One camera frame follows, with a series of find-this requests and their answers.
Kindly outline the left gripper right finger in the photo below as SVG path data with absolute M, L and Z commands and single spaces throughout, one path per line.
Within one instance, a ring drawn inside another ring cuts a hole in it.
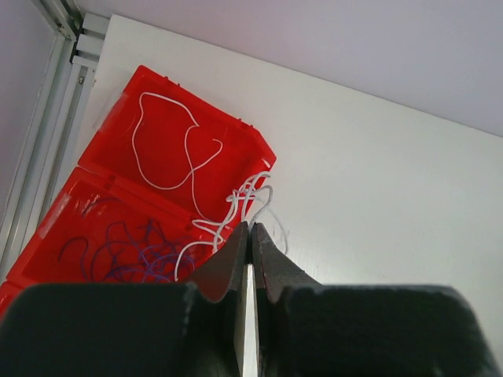
M 496 376 L 472 307 L 438 285 L 321 284 L 251 230 L 261 376 Z

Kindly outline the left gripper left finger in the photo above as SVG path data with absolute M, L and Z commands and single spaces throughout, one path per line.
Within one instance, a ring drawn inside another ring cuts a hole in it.
M 240 223 L 172 284 L 39 284 L 1 322 L 4 376 L 239 376 L 238 302 L 248 245 Z

